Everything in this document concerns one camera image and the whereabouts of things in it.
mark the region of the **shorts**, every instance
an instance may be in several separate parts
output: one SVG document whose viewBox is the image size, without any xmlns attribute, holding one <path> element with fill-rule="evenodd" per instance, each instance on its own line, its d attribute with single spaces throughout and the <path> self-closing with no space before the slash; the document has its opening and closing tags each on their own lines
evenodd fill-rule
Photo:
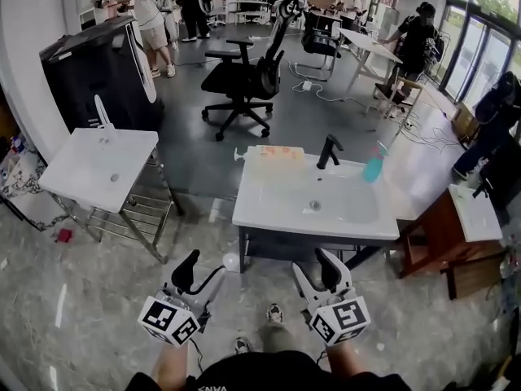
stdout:
<svg viewBox="0 0 521 391">
<path fill-rule="evenodd" d="M 141 31 L 143 39 L 143 48 L 145 51 L 157 51 L 169 43 L 166 39 L 166 32 L 164 31 L 164 24 L 155 26 L 154 28 Z"/>
</svg>

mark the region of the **black faucet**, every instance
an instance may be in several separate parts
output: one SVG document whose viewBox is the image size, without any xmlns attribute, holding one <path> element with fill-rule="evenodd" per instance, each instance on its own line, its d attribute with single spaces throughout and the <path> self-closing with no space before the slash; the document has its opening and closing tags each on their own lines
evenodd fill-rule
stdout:
<svg viewBox="0 0 521 391">
<path fill-rule="evenodd" d="M 336 146 L 336 148 L 339 151 L 343 151 L 344 148 L 342 145 L 340 145 L 340 142 L 338 139 L 333 136 L 332 134 L 328 134 L 326 138 L 326 143 L 324 143 L 324 147 L 322 148 L 322 153 L 320 154 L 320 159 L 317 162 L 317 168 L 318 169 L 326 169 L 327 161 L 331 157 L 333 159 L 333 163 L 335 165 L 340 165 L 339 159 L 336 157 L 335 153 L 333 152 L 333 146 Z"/>
</svg>

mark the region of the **red object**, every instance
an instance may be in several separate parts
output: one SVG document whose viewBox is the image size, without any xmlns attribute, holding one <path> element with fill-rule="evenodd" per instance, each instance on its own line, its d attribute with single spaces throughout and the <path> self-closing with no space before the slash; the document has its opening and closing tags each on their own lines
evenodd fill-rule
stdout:
<svg viewBox="0 0 521 391">
<path fill-rule="evenodd" d="M 58 233 L 58 239 L 56 242 L 63 242 L 64 244 L 67 244 L 70 239 L 72 239 L 72 231 L 69 229 L 62 229 Z"/>
</svg>

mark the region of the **drain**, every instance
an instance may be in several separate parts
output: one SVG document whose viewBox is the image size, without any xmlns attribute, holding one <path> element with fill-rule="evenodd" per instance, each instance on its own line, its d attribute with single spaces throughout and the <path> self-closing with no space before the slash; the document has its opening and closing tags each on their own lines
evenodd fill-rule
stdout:
<svg viewBox="0 0 521 391">
<path fill-rule="evenodd" d="M 311 207 L 312 210 L 315 210 L 316 212 L 320 210 L 321 205 L 318 201 L 313 200 L 309 202 L 309 207 Z"/>
</svg>

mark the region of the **marble floor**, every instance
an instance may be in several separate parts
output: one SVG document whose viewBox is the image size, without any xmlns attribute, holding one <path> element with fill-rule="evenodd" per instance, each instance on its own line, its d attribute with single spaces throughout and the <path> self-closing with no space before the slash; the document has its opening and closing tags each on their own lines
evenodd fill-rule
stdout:
<svg viewBox="0 0 521 391">
<path fill-rule="evenodd" d="M 225 253 L 238 250 L 230 221 L 234 204 L 217 202 L 219 214 L 210 216 L 214 201 L 182 195 L 187 215 L 171 216 L 159 246 L 171 258 L 199 248 L 198 281 Z M 158 264 L 140 244 L 110 235 L 95 244 L 71 227 L 72 242 L 57 244 L 0 207 L 0 261 L 8 260 L 0 271 L 0 356 L 30 390 L 125 389 L 136 371 L 150 372 L 159 353 L 160 345 L 136 319 L 168 265 Z M 397 372 L 414 390 L 442 390 L 452 380 L 467 383 L 481 363 L 504 356 L 508 320 L 498 317 L 498 288 L 488 297 L 481 291 L 450 301 L 444 276 L 399 280 L 398 260 L 398 253 L 382 254 L 352 272 L 372 318 L 352 343 L 371 371 Z M 238 335 L 259 348 L 256 332 L 274 301 L 285 310 L 302 350 L 318 357 L 322 344 L 300 315 L 304 301 L 290 263 L 254 259 L 250 264 L 244 275 L 226 274 L 207 330 L 196 337 L 203 366 L 230 354 Z M 325 360 L 321 364 L 327 368 Z M 198 373 L 194 352 L 190 371 Z"/>
</svg>

